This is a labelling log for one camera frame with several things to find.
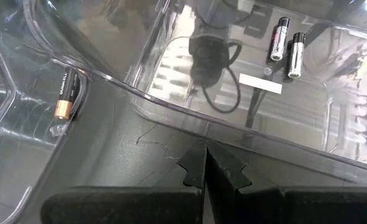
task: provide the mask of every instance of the dark gray surface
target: dark gray surface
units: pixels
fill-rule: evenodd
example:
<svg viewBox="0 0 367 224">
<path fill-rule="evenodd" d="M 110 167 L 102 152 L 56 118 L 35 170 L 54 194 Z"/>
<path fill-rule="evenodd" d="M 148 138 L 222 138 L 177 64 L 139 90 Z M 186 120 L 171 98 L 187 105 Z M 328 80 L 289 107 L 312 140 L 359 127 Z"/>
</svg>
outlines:
<svg viewBox="0 0 367 224">
<path fill-rule="evenodd" d="M 287 7 L 289 9 L 297 7 L 296 2 L 298 1 L 290 1 Z M 5 9 L 14 12 L 10 4 L 5 6 Z M 9 26 L 8 33 L 20 35 L 12 27 L 18 26 Z M 25 32 L 25 35 L 19 38 L 31 45 L 34 41 L 28 37 L 27 29 L 21 29 L 21 32 Z M 138 27 L 131 32 L 136 35 L 143 34 L 143 30 Z M 129 46 L 118 50 L 124 60 L 119 61 L 117 66 L 122 71 L 128 71 L 130 62 L 136 54 L 129 50 Z M 91 91 L 86 105 L 75 120 L 69 135 L 66 136 L 65 144 L 59 146 L 57 155 L 40 180 L 20 223 L 40 224 L 39 210 L 42 202 L 67 187 L 156 185 L 165 175 L 166 170 L 176 166 L 177 159 L 187 150 L 187 143 L 198 138 L 140 117 L 135 107 L 126 101 L 126 93 L 122 90 L 117 90 L 105 82 L 92 83 L 90 87 Z M 341 163 L 332 163 L 331 160 L 326 162 L 323 157 L 306 152 L 285 154 L 287 147 L 279 148 L 280 152 L 277 152 L 279 149 L 269 151 L 268 155 L 284 154 L 285 156 L 281 158 L 286 158 L 288 161 L 301 161 L 299 164 L 305 164 L 314 169 L 329 167 L 334 175 L 305 169 L 294 163 L 262 156 L 255 152 L 240 149 L 229 150 L 232 150 L 248 166 L 258 170 L 263 176 L 279 185 L 352 185 L 356 183 L 346 180 L 350 179 L 351 175 L 354 177 L 367 176 L 367 170 L 349 165 L 344 169 L 345 176 L 342 176 L 340 175 L 343 168 Z M 11 152 L 6 150 L 1 155 L 5 156 L 9 153 Z M 21 163 L 18 165 L 27 166 L 30 172 L 37 172 L 30 168 L 42 162 L 42 159 L 38 157 L 41 153 L 43 152 L 20 151 Z M 13 166 L 14 163 L 8 162 L 7 165 Z M 184 175 L 184 170 L 179 167 L 175 171 L 177 175 Z M 25 176 L 30 176 L 29 172 L 26 172 L 25 175 L 22 175 L 21 172 L 1 174 L 0 182 L 4 182 L 4 179 L 9 177 L 23 182 L 25 179 L 22 177 Z M 7 197 L 11 193 L 12 191 L 5 189 L 5 193 L 0 197 Z M 8 215 L 12 210 L 13 208 L 8 205 L 0 203 L 1 216 Z M 212 223 L 209 202 L 205 204 L 204 220 L 205 223 Z"/>
</svg>

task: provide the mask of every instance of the crack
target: crack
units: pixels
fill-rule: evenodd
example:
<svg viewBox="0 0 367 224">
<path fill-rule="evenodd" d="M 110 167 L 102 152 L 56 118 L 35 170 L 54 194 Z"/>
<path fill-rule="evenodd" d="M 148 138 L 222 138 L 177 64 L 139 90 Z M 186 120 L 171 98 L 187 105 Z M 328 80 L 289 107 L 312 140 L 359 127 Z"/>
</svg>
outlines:
<svg viewBox="0 0 367 224">
<path fill-rule="evenodd" d="M 169 149 L 166 145 L 161 144 L 161 143 L 159 143 L 159 142 L 146 141 L 146 142 L 144 142 L 144 144 L 157 144 L 157 145 L 159 145 L 159 146 L 164 147 L 164 148 L 166 149 L 166 151 L 168 151 L 168 149 Z"/>
<path fill-rule="evenodd" d="M 169 157 L 164 157 L 164 159 L 180 159 L 179 157 L 172 157 L 172 156 L 169 156 Z"/>
<path fill-rule="evenodd" d="M 99 136 L 101 136 L 101 135 L 104 133 L 104 131 L 108 128 L 108 126 L 109 126 L 109 122 L 107 122 L 107 123 L 102 127 L 102 129 L 100 130 L 100 132 L 95 136 L 95 139 L 96 139 L 96 138 L 98 138 Z"/>
<path fill-rule="evenodd" d="M 172 139 L 172 136 L 174 136 L 174 134 L 170 134 L 169 138 L 167 139 L 167 142 L 165 143 L 166 147 L 170 143 L 170 140 Z"/>
<path fill-rule="evenodd" d="M 149 129 L 148 131 L 146 131 L 143 135 L 139 136 L 138 139 L 136 140 L 136 144 L 139 144 L 139 141 L 141 140 L 141 138 L 143 136 L 145 136 L 147 133 L 151 132 L 156 126 L 157 126 L 157 124 L 155 124 L 151 129 Z"/>
<path fill-rule="evenodd" d="M 114 106 L 115 106 L 115 103 L 113 102 L 112 111 L 111 111 L 111 118 L 113 120 L 114 129 L 117 130 L 116 117 L 115 117 L 116 115 L 114 113 L 115 112 Z"/>
<path fill-rule="evenodd" d="M 149 179 L 150 177 L 152 177 L 154 174 L 156 174 L 155 172 L 151 173 L 150 175 L 148 175 L 147 177 L 145 177 L 143 180 L 141 180 L 137 186 L 139 186 L 141 183 L 145 182 L 145 180 Z"/>
</svg>

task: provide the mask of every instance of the black object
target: black object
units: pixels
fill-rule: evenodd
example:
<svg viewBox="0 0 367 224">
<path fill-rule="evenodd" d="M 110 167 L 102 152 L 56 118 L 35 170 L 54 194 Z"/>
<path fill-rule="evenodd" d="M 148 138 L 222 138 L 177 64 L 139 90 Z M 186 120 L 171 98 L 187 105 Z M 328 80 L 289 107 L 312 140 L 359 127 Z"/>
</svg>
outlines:
<svg viewBox="0 0 367 224">
<path fill-rule="evenodd" d="M 55 109 L 55 117 L 59 119 L 69 119 L 72 111 L 76 88 L 78 85 L 77 72 L 68 67 L 62 78 L 62 85 L 59 91 L 59 99 Z"/>
<path fill-rule="evenodd" d="M 43 204 L 42 223 L 200 224 L 205 173 L 216 224 L 367 223 L 367 188 L 282 187 L 231 153 L 239 148 L 206 143 L 207 154 L 197 141 L 178 161 L 184 178 L 171 172 L 153 187 L 72 188 Z"/>
<path fill-rule="evenodd" d="M 229 48 L 236 46 L 236 51 L 229 58 Z M 220 113 L 231 113 L 240 104 L 241 93 L 238 79 L 235 77 L 230 65 L 239 57 L 242 46 L 237 42 L 227 42 L 222 38 L 212 35 L 201 35 L 189 40 L 189 54 L 193 57 L 190 76 L 195 85 L 202 87 L 208 104 Z M 207 94 L 206 89 L 215 85 L 221 78 L 222 70 L 226 68 L 232 76 L 237 89 L 237 99 L 234 107 L 229 110 L 217 108 Z"/>
<path fill-rule="evenodd" d="M 207 148 L 217 224 L 367 223 L 366 187 L 281 187 L 231 154 L 233 146 L 210 142 Z"/>
<path fill-rule="evenodd" d="M 43 224 L 202 223 L 206 147 L 198 141 L 153 187 L 76 187 L 46 200 Z"/>
</svg>

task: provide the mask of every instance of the duracell battery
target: duracell battery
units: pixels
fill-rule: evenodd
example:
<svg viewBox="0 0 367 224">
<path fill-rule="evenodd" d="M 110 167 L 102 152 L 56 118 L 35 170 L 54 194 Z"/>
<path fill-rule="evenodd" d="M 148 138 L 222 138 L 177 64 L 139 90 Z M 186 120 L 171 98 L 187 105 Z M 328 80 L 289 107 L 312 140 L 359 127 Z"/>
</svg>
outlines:
<svg viewBox="0 0 367 224">
<path fill-rule="evenodd" d="M 62 79 L 62 86 L 59 91 L 59 100 L 55 110 L 55 117 L 58 119 L 69 119 L 72 112 L 72 106 L 75 91 L 78 82 L 78 74 L 72 68 L 66 68 Z"/>
<path fill-rule="evenodd" d="M 289 30 L 290 19 L 282 17 L 277 23 L 275 36 L 272 43 L 271 59 L 274 61 L 282 60 L 284 47 L 286 44 L 287 31 Z"/>
<path fill-rule="evenodd" d="M 301 76 L 301 67 L 305 49 L 305 34 L 298 32 L 293 36 L 293 46 L 291 50 L 289 72 L 290 78 L 299 78 Z"/>
</svg>

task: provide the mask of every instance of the battery tip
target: battery tip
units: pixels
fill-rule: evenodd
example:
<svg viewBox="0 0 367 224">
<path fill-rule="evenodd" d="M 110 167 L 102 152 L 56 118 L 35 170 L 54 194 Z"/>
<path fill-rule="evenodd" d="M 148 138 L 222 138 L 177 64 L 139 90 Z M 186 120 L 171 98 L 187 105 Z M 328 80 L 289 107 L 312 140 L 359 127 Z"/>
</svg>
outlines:
<svg viewBox="0 0 367 224">
<path fill-rule="evenodd" d="M 271 54 L 271 59 L 274 60 L 274 61 L 282 60 L 282 58 L 283 58 L 283 55 L 280 54 L 279 52 Z"/>
<path fill-rule="evenodd" d="M 55 109 L 55 118 L 69 119 L 71 111 L 72 111 L 72 102 L 66 100 L 58 100 L 57 107 Z"/>
<path fill-rule="evenodd" d="M 290 73 L 288 74 L 288 76 L 289 76 L 290 78 L 299 78 L 299 77 L 301 76 L 301 74 L 300 74 L 300 73 L 297 73 L 297 72 L 290 72 Z"/>
<path fill-rule="evenodd" d="M 289 28 L 289 24 L 290 24 L 290 19 L 288 17 L 282 17 L 279 19 L 279 22 L 277 23 L 277 26 L 283 26 L 286 28 Z"/>
<path fill-rule="evenodd" d="M 305 42 L 305 33 L 303 33 L 303 32 L 295 33 L 294 36 L 293 36 L 293 41 L 304 43 Z"/>
</svg>

